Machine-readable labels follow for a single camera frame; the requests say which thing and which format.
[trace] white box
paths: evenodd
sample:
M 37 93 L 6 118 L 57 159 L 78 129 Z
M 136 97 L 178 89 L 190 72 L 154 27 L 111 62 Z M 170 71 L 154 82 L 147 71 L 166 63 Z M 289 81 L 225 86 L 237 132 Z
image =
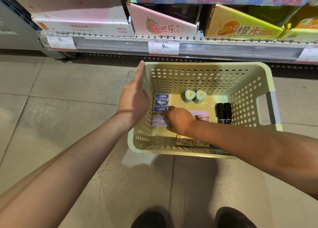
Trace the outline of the white box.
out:
M 133 36 L 121 0 L 17 0 L 42 29 Z

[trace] green plastic basket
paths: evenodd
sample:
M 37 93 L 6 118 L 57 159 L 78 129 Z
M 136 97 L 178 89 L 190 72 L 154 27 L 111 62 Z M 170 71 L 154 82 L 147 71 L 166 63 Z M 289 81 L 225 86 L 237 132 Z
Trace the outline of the green plastic basket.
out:
M 143 86 L 151 98 L 147 114 L 128 134 L 128 146 L 137 153 L 174 154 L 213 158 L 234 158 L 213 148 L 176 146 L 176 134 L 166 127 L 152 126 L 155 93 L 172 94 L 171 105 L 188 110 L 208 111 L 210 122 L 217 122 L 214 105 L 230 102 L 233 125 L 282 130 L 270 68 L 260 62 L 170 63 L 146 62 Z M 181 94 L 187 89 L 204 90 L 202 104 L 185 103 Z M 271 124 L 260 123 L 258 98 L 266 95 Z

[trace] black shoe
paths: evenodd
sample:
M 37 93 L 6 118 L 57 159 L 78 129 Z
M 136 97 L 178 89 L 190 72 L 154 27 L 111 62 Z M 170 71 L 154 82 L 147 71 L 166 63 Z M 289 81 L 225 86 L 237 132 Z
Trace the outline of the black shoe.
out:
M 138 216 L 131 228 L 167 228 L 167 225 L 161 213 L 148 211 Z
M 217 228 L 257 228 L 242 212 L 231 208 L 221 207 L 215 215 Z

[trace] guava illustration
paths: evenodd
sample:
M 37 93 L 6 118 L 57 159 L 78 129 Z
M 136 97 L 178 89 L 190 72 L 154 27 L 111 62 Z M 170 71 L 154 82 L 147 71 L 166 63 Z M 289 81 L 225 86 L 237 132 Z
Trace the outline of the guava illustration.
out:
M 156 27 L 156 25 L 159 26 L 159 24 L 156 21 L 154 21 L 153 19 L 149 19 L 147 17 L 147 19 L 146 19 L 146 28 L 147 28 L 147 30 L 150 33 L 158 34 L 159 30 L 158 30 L 158 27 Z

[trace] price tag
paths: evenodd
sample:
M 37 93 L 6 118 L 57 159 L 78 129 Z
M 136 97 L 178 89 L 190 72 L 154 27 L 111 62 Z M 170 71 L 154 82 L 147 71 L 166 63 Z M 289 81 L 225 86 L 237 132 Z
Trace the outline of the price tag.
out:
M 47 41 L 54 50 L 58 51 L 77 51 L 73 38 L 68 35 L 49 34 Z
M 318 64 L 318 45 L 307 45 L 294 63 Z
M 179 55 L 179 41 L 174 40 L 150 40 L 148 41 L 149 54 L 155 55 Z

